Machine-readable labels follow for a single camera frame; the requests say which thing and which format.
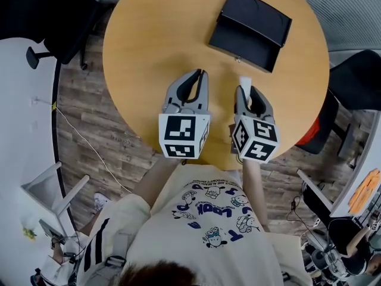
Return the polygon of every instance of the desk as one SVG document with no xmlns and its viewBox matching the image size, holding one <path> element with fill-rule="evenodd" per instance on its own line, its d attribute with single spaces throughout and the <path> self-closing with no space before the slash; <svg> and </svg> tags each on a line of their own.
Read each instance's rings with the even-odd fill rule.
<svg viewBox="0 0 381 286">
<path fill-rule="evenodd" d="M 320 189 L 308 178 L 308 176 L 302 171 L 298 170 L 299 176 L 304 182 L 317 194 L 319 199 L 330 210 L 331 217 L 343 217 L 343 216 L 361 216 L 366 208 L 369 206 L 375 193 L 380 187 L 378 183 L 377 189 L 375 189 L 372 195 L 369 197 L 368 202 L 364 205 L 362 211 L 357 214 L 349 214 L 349 201 L 352 198 L 356 189 L 360 186 L 366 176 L 374 169 L 381 170 L 381 112 L 376 112 L 374 115 L 373 124 L 369 133 L 368 140 L 365 144 L 364 151 L 361 155 L 356 168 L 353 171 L 351 178 L 345 185 L 344 189 L 340 193 L 339 197 L 332 203 L 327 197 L 320 191 Z"/>
<path fill-rule="evenodd" d="M 305 0 L 263 0 L 292 18 L 273 73 L 237 63 L 207 43 L 225 0 L 120 0 L 107 26 L 103 65 L 108 90 L 129 126 L 160 151 L 158 115 L 167 88 L 186 72 L 209 74 L 210 134 L 198 163 L 237 169 L 229 128 L 239 76 L 270 101 L 280 129 L 277 156 L 315 121 L 327 92 L 329 59 L 323 31 Z"/>
</svg>

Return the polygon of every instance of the floor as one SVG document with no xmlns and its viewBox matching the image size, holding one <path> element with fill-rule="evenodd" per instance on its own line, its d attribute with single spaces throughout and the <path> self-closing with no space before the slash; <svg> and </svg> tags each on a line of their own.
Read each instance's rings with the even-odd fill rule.
<svg viewBox="0 0 381 286">
<path fill-rule="evenodd" d="M 58 107 L 70 123 L 93 145 L 106 162 L 110 171 L 124 186 L 133 189 L 142 176 L 160 157 L 150 146 L 135 136 L 121 118 L 108 93 L 102 67 L 102 44 L 107 21 L 97 28 L 87 45 L 87 70 L 79 67 L 78 57 L 63 66 L 58 90 Z M 340 108 L 336 122 L 346 128 L 351 115 Z M 71 204 L 71 212 L 78 228 L 92 217 L 93 194 L 101 192 L 112 200 L 127 194 L 107 172 L 95 152 L 58 115 L 58 149 L 62 161 L 63 180 L 67 190 L 88 174 L 90 181 L 77 194 Z M 357 141 L 365 141 L 366 134 L 357 130 Z M 348 166 L 358 149 L 355 143 L 347 160 L 338 160 L 336 153 L 341 140 L 332 132 L 319 155 L 311 155 L 297 147 L 291 148 L 268 164 L 262 164 L 262 175 L 270 229 L 284 234 L 302 234 L 305 226 L 301 222 L 289 222 L 286 216 L 292 199 L 299 195 L 302 181 L 296 174 L 304 170 L 316 183 L 324 184 L 323 191 L 335 199 L 351 176 Z M 301 202 L 297 213 L 307 225 L 312 225 L 315 216 Z"/>
</svg>

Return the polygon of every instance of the white shoe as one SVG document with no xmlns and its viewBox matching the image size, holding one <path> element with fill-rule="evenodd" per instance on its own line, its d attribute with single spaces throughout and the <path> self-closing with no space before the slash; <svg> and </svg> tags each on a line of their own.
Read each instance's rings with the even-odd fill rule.
<svg viewBox="0 0 381 286">
<path fill-rule="evenodd" d="M 94 209 L 96 212 L 102 210 L 104 206 L 110 202 L 111 200 L 108 199 L 104 194 L 101 193 L 95 193 L 94 194 Z"/>
</svg>

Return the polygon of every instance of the open black box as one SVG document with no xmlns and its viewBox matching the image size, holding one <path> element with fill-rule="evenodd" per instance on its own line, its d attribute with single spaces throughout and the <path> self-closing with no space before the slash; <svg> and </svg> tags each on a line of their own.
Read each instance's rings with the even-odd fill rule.
<svg viewBox="0 0 381 286">
<path fill-rule="evenodd" d="M 291 22 L 261 0 L 226 0 L 209 44 L 272 72 Z"/>
</svg>

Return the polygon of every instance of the white desk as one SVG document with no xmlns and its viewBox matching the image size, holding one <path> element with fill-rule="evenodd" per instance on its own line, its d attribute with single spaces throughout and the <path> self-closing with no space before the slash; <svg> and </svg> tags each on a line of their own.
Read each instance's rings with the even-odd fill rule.
<svg viewBox="0 0 381 286">
<path fill-rule="evenodd" d="M 349 201 L 355 193 L 356 189 L 360 186 L 366 176 L 374 169 L 381 170 L 381 112 L 376 112 L 372 127 L 370 129 L 369 137 L 366 142 L 364 151 L 360 157 L 359 162 L 348 183 L 345 185 L 339 197 L 334 203 L 332 203 L 321 190 L 308 178 L 308 176 L 302 171 L 298 170 L 298 175 L 304 182 L 317 194 L 319 199 L 327 206 L 331 211 L 331 217 L 343 217 L 343 216 L 361 216 L 366 208 L 369 206 L 376 191 L 380 187 L 380 183 L 377 185 L 377 189 L 374 190 L 368 202 L 364 205 L 359 214 L 353 215 L 349 213 Z"/>
</svg>

